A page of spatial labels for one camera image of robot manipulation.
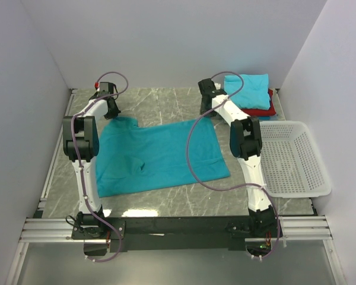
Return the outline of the teal t shirt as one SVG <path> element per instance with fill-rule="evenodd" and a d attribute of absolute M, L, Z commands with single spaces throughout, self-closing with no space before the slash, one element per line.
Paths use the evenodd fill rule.
<path fill-rule="evenodd" d="M 99 142 L 101 198 L 230 176 L 208 118 L 142 128 L 134 118 L 118 117 L 104 127 Z"/>

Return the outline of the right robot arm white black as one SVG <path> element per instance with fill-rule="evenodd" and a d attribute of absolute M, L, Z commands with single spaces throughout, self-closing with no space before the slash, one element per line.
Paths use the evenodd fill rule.
<path fill-rule="evenodd" d="M 254 237 L 280 237 L 281 225 L 262 172 L 262 135 L 258 118 L 244 113 L 210 78 L 199 81 L 198 87 L 202 96 L 201 115 L 216 112 L 230 127 L 230 150 L 241 166 L 247 188 L 248 231 Z"/>

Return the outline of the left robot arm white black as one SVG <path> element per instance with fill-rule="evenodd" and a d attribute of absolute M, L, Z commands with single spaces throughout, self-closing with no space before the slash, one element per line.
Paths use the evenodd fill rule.
<path fill-rule="evenodd" d="M 116 104 L 117 87 L 109 82 L 96 82 L 95 89 L 88 104 L 78 113 L 65 116 L 62 122 L 63 152 L 74 168 L 79 195 L 73 235 L 96 239 L 112 237 L 115 233 L 121 238 L 119 231 L 104 218 L 96 180 L 96 158 L 100 149 L 97 121 L 120 114 Z"/>

